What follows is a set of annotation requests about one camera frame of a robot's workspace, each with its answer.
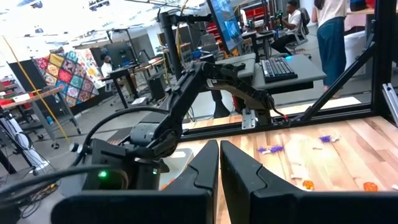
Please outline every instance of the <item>patterned quilt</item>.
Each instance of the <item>patterned quilt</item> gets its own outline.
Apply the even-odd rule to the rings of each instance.
[[[78,54],[74,51],[35,59],[36,66],[47,85],[63,87],[61,93],[69,107],[99,94],[79,60]]]

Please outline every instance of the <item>aluminum frame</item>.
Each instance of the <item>aluminum frame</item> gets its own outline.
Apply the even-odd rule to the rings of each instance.
[[[189,129],[184,132],[180,142],[221,138],[240,134],[257,133],[283,128],[294,128],[313,124],[330,123],[349,119],[382,116],[391,122],[391,112],[382,93],[382,84],[391,82],[392,40],[395,29],[397,1],[377,1],[375,8],[375,34],[373,43],[350,66],[339,79],[306,112],[289,115],[293,119],[289,127],[282,125],[260,126],[242,130],[241,123],[223,124],[205,128]],[[372,98],[370,103],[320,110],[322,106],[373,56]]]

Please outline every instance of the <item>small purple toy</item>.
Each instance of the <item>small purple toy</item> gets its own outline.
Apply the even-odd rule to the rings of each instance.
[[[323,143],[329,143],[331,142],[331,136],[321,136],[319,137],[319,140],[321,140]]]
[[[264,148],[264,147],[260,147],[260,148],[258,149],[258,151],[261,152],[261,153],[264,153],[265,151],[267,151],[267,149]]]
[[[269,150],[272,153],[275,153],[275,152],[283,151],[284,147],[283,146],[272,146]]]

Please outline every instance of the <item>woman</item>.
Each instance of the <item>woman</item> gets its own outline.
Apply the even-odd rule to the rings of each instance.
[[[346,0],[314,0],[314,5],[312,22],[317,22],[319,25],[317,37],[322,70],[326,73],[323,86],[327,91],[346,67],[344,45]]]

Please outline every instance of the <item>office chair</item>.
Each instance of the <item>office chair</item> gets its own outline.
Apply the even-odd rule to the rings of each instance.
[[[297,54],[296,48],[308,42],[307,35],[305,35],[303,22],[300,25],[300,29],[298,29],[294,33],[294,37],[296,38],[296,40],[287,44],[286,47],[290,50],[293,50],[293,54],[296,55]],[[309,59],[312,58],[311,54],[304,54],[304,55],[307,56]]]
[[[205,34],[201,38],[201,50],[205,52],[210,52],[215,56],[215,59],[218,60],[219,57],[224,57],[224,52],[220,51],[218,48],[218,44],[216,41],[216,38],[214,37],[214,34]]]

